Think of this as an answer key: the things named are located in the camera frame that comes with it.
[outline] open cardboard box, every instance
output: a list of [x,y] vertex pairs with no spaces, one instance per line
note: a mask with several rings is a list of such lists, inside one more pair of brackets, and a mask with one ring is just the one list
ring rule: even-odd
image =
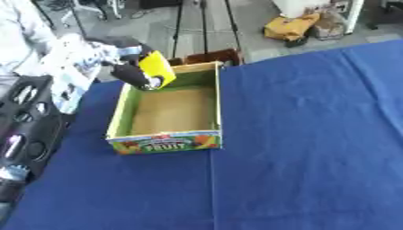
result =
[[125,84],[108,142],[123,155],[220,148],[219,66],[176,66],[176,80],[158,91]]

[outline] table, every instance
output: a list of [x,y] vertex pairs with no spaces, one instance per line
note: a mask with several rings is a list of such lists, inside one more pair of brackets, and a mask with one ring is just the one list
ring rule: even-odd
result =
[[96,84],[4,230],[400,230],[403,40],[220,73],[224,148],[116,155]]

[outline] tripod leg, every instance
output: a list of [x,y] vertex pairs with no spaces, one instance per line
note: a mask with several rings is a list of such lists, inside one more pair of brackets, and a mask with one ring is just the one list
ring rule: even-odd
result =
[[78,18],[78,15],[77,15],[77,12],[76,12],[76,6],[74,5],[74,3],[73,3],[72,1],[73,1],[73,0],[68,0],[68,6],[70,7],[70,10],[71,10],[71,12],[73,13],[74,18],[75,18],[76,21],[77,21],[77,25],[78,25],[78,28],[80,28],[81,35],[83,35],[83,37],[86,39],[87,36],[86,36],[86,32],[85,32],[85,30],[84,30],[84,26],[83,26],[83,24],[81,23],[80,18]]
[[176,50],[178,47],[178,40],[179,40],[179,31],[181,30],[181,21],[182,21],[182,11],[184,9],[184,0],[181,1],[178,9],[178,15],[176,17],[176,30],[174,35],[174,49],[172,50],[172,58],[176,57]]
[[36,6],[36,8],[38,8],[38,10],[40,11],[40,13],[42,13],[42,15],[46,18],[46,20],[49,22],[49,27],[52,30],[55,30],[55,23],[50,19],[50,17],[48,16],[48,14],[42,9],[42,7],[40,7],[40,5],[36,2],[36,1],[32,1],[32,3]]
[[225,1],[225,5],[227,7],[227,11],[228,11],[229,22],[231,23],[231,28],[232,28],[232,31],[234,32],[235,40],[237,42],[237,50],[242,55],[241,42],[239,41],[238,27],[237,27],[237,24],[235,23],[234,14],[232,13],[232,9],[231,9],[229,0],[224,0],[224,1]]
[[201,0],[200,8],[201,8],[201,19],[203,23],[203,41],[204,41],[204,61],[208,60],[209,53],[209,42],[207,38],[207,21],[206,21],[206,8],[207,8],[207,0]]

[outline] yellow object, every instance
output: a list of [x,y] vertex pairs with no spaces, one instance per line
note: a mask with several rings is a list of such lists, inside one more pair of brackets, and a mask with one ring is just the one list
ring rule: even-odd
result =
[[277,17],[264,26],[264,35],[279,40],[298,40],[320,18],[319,13],[301,16],[296,19]]
[[176,79],[176,75],[166,58],[159,52],[153,51],[139,62],[139,67],[150,77],[162,76],[164,82],[158,89],[163,88]]

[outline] fruit box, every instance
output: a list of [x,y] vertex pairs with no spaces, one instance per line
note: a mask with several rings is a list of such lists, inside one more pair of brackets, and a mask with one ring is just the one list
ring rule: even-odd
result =
[[176,66],[157,91],[121,90],[106,138],[123,155],[221,148],[220,62]]

